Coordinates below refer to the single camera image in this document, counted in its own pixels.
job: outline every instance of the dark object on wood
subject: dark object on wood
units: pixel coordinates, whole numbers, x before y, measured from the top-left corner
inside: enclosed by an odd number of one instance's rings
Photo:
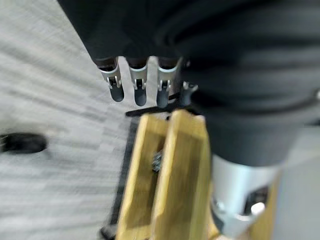
[[[43,151],[47,145],[47,139],[40,134],[15,132],[0,135],[1,152],[33,154]]]

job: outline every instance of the silver metal part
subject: silver metal part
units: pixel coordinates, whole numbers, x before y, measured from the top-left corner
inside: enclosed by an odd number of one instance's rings
[[[193,84],[192,87],[190,87],[190,83],[183,81],[183,89],[184,90],[191,90],[191,92],[195,92],[198,89],[198,85],[197,84]]]
[[[161,162],[162,162],[162,150],[158,151],[154,156],[153,156],[153,161],[152,161],[152,170],[156,173],[158,173],[161,169]]]
[[[171,69],[164,69],[158,66],[158,91],[162,91],[163,84],[167,83],[166,91],[169,92],[171,88],[171,84],[176,77],[176,70],[178,68],[178,64]]]
[[[108,86],[110,89],[113,88],[112,84],[110,83],[110,78],[114,77],[115,81],[116,81],[116,87],[120,88],[122,83],[121,83],[121,74],[120,74],[120,68],[119,68],[119,64],[118,64],[118,60],[116,60],[116,67],[114,70],[112,71],[104,71],[99,69],[100,72],[102,73],[102,76],[104,78],[104,80],[108,83]]]
[[[135,90],[138,89],[137,87],[137,79],[142,80],[142,89],[146,89],[147,86],[147,64],[143,68],[135,69],[130,67],[130,75],[131,75],[131,80],[132,84]]]
[[[264,206],[252,206],[251,214],[244,215],[250,193],[270,186],[281,166],[253,167],[236,164],[213,156],[214,190],[211,197],[212,213],[222,224],[220,232],[235,238],[242,234],[263,213]]]

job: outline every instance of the wooden block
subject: wooden block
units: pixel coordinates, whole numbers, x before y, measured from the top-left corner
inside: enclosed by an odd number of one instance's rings
[[[271,240],[274,231],[274,219],[277,205],[278,180],[271,187],[268,203],[261,217],[250,227],[252,240]]]
[[[211,172],[204,119],[184,110],[175,111],[163,151],[151,240],[203,239],[208,224]]]
[[[145,240],[151,235],[151,214],[158,174],[153,157],[164,147],[168,123],[151,115],[140,119],[116,232],[117,240]]]

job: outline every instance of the wooden stand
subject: wooden stand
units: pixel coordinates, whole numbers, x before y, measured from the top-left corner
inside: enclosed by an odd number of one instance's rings
[[[156,173],[153,158],[162,149],[161,170]],[[169,122],[142,116],[116,240],[216,239],[219,232],[210,215],[210,181],[211,153],[203,117],[185,110],[173,112]],[[266,221],[272,224],[273,208],[273,204],[267,208],[263,223],[258,221],[251,228],[254,240],[270,239],[258,235],[270,231]]]

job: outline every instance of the wooden plank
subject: wooden plank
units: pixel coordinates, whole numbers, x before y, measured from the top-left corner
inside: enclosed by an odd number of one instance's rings
[[[151,240],[203,239],[208,224],[209,149],[204,119],[175,111],[164,145]]]
[[[151,115],[141,117],[116,233],[117,240],[145,240],[151,235],[151,214],[158,174],[153,156],[164,147],[168,123]]]
[[[272,185],[265,212],[250,227],[249,234],[252,240],[271,240],[274,231],[274,219],[277,205],[278,180]]]

